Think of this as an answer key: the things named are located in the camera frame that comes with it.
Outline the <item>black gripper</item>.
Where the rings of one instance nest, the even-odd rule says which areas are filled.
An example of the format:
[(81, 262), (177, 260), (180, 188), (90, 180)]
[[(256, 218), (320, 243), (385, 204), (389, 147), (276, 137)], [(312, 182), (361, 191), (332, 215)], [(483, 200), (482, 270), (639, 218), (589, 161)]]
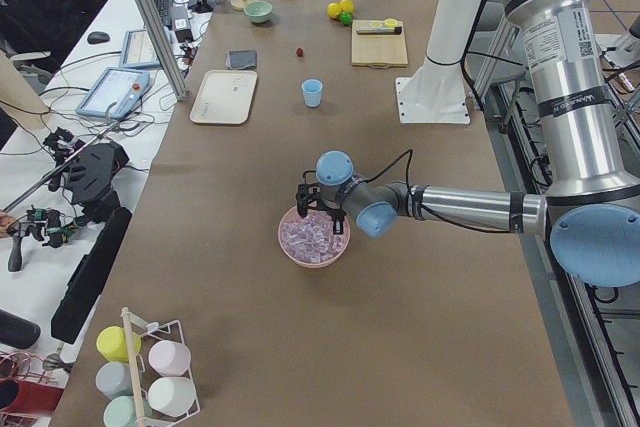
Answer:
[(295, 198), (296, 210), (301, 218), (306, 218), (310, 210), (325, 212), (332, 218), (333, 233), (344, 233), (346, 212), (336, 202), (321, 195), (319, 183), (299, 184)]

